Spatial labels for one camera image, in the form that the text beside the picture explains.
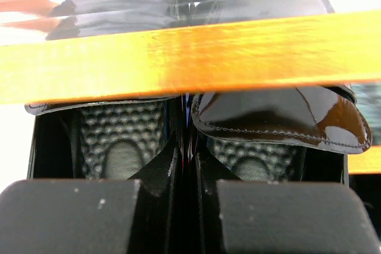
white surface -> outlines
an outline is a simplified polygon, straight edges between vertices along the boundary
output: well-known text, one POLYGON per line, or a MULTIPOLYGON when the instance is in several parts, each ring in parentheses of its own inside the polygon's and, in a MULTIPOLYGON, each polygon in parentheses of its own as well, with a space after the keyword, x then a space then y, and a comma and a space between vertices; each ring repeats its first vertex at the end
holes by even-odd
POLYGON ((0 192, 26 178, 34 124, 23 105, 0 105, 0 192))

stitched edge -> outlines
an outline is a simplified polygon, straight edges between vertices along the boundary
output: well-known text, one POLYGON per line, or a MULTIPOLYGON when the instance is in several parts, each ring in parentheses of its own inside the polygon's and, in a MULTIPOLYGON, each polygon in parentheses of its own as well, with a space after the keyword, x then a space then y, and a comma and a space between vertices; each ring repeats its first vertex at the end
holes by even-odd
MULTIPOLYGON (((334 142, 334 141, 326 140, 326 139, 321 138, 321 137, 315 137, 315 136, 306 135, 306 134, 298 133, 298 132, 290 132, 290 131, 283 131, 283 130, 274 130, 274 131, 270 131, 270 130, 265 130, 265 131, 261 131, 261 130, 247 130, 247 129, 242 130, 242 129, 226 128, 226 127, 221 127, 221 126, 213 125, 213 124, 210 124, 210 123, 203 122, 200 119, 200 112, 199 112, 200 103, 201 103, 201 96, 199 96, 199 98, 198 98, 198 100, 196 101, 196 104, 195 104, 195 108, 196 108, 195 115, 197 116, 197 120, 202 125, 210 127, 210 128, 215 128, 217 131, 228 131, 228 132, 236 132, 236 133, 251 133, 251 134, 283 135, 283 136, 287 136, 287 137, 291 137, 291 138, 305 138, 305 139, 310 139, 310 140, 313 140, 313 141, 323 142, 325 144, 328 143, 328 144, 338 145, 338 146, 342 146, 342 147, 356 148, 356 149, 360 149, 360 148, 363 149, 363 148, 369 148, 370 147, 370 139, 369 139, 369 134, 368 133, 367 133, 368 138, 367 138, 367 140, 366 140, 366 142, 364 144, 351 145, 351 144, 346 144, 346 143, 341 143, 341 142, 334 142)), ((361 116, 360 116, 360 118, 361 118, 361 122, 363 124, 363 127, 365 128, 365 130, 367 130, 367 127, 365 125, 365 122, 364 122, 363 118, 361 116)))

dotted insole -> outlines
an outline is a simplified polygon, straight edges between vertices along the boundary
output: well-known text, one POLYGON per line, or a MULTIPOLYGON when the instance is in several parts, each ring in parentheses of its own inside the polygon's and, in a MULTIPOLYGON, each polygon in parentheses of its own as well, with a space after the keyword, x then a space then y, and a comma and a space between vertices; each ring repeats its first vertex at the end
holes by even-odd
POLYGON ((210 152, 234 175, 247 181, 288 181, 299 147, 208 139, 210 152))
POLYGON ((165 145, 165 103, 79 109, 79 160, 86 178, 127 179, 165 145))

insole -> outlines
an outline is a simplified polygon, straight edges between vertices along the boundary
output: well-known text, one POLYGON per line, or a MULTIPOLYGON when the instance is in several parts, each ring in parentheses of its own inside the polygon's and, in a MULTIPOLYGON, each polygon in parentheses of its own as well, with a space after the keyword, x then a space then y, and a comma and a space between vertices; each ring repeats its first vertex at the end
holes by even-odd
POLYGON ((165 145, 164 101, 90 106, 78 112, 79 145, 73 149, 85 178, 127 179, 165 145))
POLYGON ((301 175, 302 147, 208 138, 208 148, 245 181, 289 181, 301 175))

orange strip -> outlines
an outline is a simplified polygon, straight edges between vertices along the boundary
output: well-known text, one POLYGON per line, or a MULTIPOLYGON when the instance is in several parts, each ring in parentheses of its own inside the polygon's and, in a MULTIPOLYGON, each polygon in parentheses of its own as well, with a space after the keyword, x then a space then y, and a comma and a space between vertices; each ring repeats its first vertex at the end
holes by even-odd
POLYGON ((381 10, 0 47, 0 103, 381 80, 381 10))
POLYGON ((372 146, 368 151, 348 157, 348 168, 354 174, 381 174, 381 146, 372 146))

